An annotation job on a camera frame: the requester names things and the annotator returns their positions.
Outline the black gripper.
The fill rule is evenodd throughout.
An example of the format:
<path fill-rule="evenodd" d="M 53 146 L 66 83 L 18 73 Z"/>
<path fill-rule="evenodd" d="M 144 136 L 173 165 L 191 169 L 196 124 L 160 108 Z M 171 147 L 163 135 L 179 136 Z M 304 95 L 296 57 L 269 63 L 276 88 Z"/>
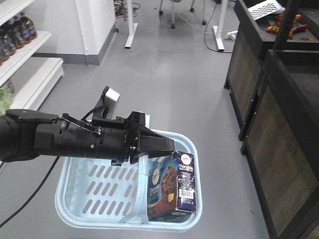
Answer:
<path fill-rule="evenodd" d="M 174 152 L 174 140 L 145 127 L 146 114 L 132 112 L 128 118 L 106 119 L 93 114 L 92 125 L 101 128 L 91 158 L 112 160 L 114 165 L 135 164 L 142 156 L 156 158 Z"/>

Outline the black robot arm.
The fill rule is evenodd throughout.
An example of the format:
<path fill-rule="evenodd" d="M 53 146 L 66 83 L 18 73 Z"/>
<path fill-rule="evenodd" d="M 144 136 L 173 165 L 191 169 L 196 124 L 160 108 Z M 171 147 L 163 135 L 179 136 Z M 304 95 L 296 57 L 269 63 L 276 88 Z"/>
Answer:
<path fill-rule="evenodd" d="M 0 160 L 27 161 L 40 155 L 111 160 L 135 164 L 142 156 L 171 155 L 174 141 L 146 126 L 146 115 L 91 122 L 33 110 L 11 109 L 0 118 Z"/>

